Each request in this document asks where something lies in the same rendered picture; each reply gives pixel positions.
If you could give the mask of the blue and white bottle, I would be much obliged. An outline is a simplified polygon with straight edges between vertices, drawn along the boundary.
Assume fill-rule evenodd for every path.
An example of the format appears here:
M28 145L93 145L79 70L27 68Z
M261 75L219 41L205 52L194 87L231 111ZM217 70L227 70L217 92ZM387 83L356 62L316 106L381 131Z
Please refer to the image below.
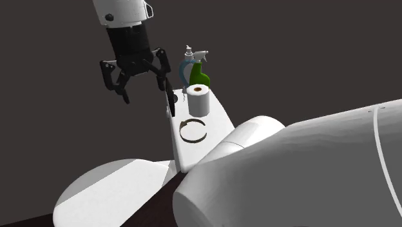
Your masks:
M194 63L194 53L192 48L187 45L184 60L179 65L179 78L185 88L189 86L190 74Z

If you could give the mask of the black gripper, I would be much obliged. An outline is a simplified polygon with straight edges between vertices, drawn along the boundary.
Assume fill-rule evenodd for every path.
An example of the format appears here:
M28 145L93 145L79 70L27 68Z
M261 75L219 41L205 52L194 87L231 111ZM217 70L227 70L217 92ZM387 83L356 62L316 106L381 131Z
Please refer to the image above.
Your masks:
M106 88L122 96L129 104L129 97L125 89L130 75L143 74L151 70L157 78L158 88L165 91L170 115L175 116L174 91L167 74L171 72L170 63L163 48L150 50L145 24L120 28L107 28L116 60L100 61L100 70ZM160 69L152 65L154 57L160 62ZM116 82L113 82L112 73L117 68L121 71Z

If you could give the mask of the white toilet paper roll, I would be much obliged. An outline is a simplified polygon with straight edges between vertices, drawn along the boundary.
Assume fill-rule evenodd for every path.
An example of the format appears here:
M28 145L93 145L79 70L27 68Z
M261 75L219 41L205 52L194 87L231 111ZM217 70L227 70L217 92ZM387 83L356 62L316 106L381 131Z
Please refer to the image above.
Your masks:
M209 114L209 87L194 84L186 88L189 114L193 117L204 117Z

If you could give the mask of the green spray bottle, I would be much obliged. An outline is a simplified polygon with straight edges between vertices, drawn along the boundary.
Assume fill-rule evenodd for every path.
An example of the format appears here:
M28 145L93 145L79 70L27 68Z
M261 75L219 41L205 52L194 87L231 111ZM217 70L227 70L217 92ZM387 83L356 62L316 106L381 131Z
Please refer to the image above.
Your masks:
M210 78L202 72L202 60L206 60L206 55L209 52L207 50L197 51L193 54L194 63L190 73L189 85L192 86L194 84L203 84L210 87Z

